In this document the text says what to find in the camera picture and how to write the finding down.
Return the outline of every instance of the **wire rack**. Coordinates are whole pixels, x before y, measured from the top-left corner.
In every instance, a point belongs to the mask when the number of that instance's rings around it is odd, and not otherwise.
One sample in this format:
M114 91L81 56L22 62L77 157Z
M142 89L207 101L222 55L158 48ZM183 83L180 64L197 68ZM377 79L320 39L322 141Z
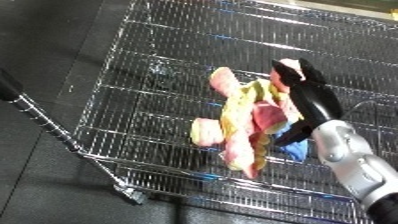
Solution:
M268 77L271 59L303 57L324 71L346 120L398 167L398 26L265 1L133 0L76 129L88 157L125 185L192 205L295 223L370 223L314 146L304 163L271 146L255 180L226 168L222 145L189 139L196 117L224 99L209 74Z

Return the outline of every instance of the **stuffed toy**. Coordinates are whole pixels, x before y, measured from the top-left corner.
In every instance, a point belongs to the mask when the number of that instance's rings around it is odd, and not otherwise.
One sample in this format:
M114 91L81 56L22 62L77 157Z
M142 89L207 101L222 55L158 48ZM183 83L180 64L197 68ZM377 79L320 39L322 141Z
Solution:
M300 73L298 61L280 62ZM192 142L200 147L224 144L220 154L229 169L242 171L254 179L266 165L267 146L272 135L279 137L301 118L289 98L289 87L272 70L270 80L257 79L241 85L227 67L215 70L209 78L210 86L226 97L219 120L196 118L191 126ZM294 160L303 161L307 142L282 147Z

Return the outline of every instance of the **cloth toy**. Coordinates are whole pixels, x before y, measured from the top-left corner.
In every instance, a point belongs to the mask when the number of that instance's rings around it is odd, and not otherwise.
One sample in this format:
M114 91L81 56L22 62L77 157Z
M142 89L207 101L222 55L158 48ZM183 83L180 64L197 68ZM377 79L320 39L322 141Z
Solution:
M299 71L296 61L284 59L281 62ZM288 122L300 118L289 98L289 88L279 81L275 71L270 75L271 81L257 79L241 85L229 68L218 68L209 82L215 91L227 98L220 119L196 118L191 127L194 144L207 147L224 143L225 150L220 155L228 168L243 171L250 179L266 165L264 156L270 135L281 134L280 130L286 128ZM304 153L298 157L298 153L291 153L293 150L286 147L282 151L293 159L306 155L306 150L302 150Z

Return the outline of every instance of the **dark floor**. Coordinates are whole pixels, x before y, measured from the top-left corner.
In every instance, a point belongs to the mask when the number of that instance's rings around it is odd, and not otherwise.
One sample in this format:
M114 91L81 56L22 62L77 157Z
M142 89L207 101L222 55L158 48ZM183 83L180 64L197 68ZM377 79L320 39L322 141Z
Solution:
M128 0L0 1L0 66L61 120L81 113ZM73 83L64 83L74 74ZM57 100L70 91L71 101ZM0 110L0 223L260 223L250 217L149 201L132 206L108 178L6 103Z

